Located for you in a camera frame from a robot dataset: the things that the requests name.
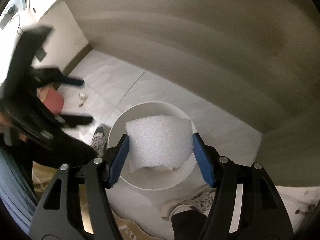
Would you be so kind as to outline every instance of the sneaker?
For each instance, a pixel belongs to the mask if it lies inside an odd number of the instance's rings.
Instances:
[[[204,213],[211,208],[215,192],[215,188],[210,188],[206,184],[201,186],[192,197],[164,203],[161,208],[162,220],[171,220],[174,213],[181,207],[190,207],[193,210]]]
[[[105,124],[100,124],[92,137],[91,147],[97,152],[98,156],[103,156],[104,152],[107,150],[108,136],[110,133],[110,128]]]

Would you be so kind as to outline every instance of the tile floor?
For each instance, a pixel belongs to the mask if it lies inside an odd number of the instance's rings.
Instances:
[[[88,144],[99,123],[112,127],[130,107],[148,101],[164,101],[182,109],[193,120],[204,142],[214,146],[220,155],[243,165],[251,165],[255,159],[261,140],[257,130],[190,91],[135,65],[93,50],[71,76],[82,77],[86,85],[80,90],[59,88],[65,98],[64,112],[91,114],[96,124],[68,133]],[[79,107],[80,92],[89,96],[82,107]],[[187,179],[167,190],[138,190],[120,179],[107,194],[119,216],[134,220],[152,236],[171,240],[173,231],[170,222],[160,217],[161,205],[167,200],[189,196],[203,184],[196,166]],[[241,204],[237,204],[235,217],[239,217],[240,208]],[[235,220],[231,229],[236,228]]]

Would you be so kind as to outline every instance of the blue gripper pad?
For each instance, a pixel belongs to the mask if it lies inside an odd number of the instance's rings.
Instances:
[[[112,164],[110,165],[109,179],[108,179],[108,183],[110,187],[113,187],[113,185],[118,182],[118,179],[120,177],[120,174],[128,153],[129,153],[129,136],[126,135],[118,152],[116,153],[115,158],[112,161]]]
[[[196,157],[204,182],[210,187],[214,185],[214,177],[211,162],[205,152],[204,143],[198,133],[192,136],[193,139],[193,153]]]

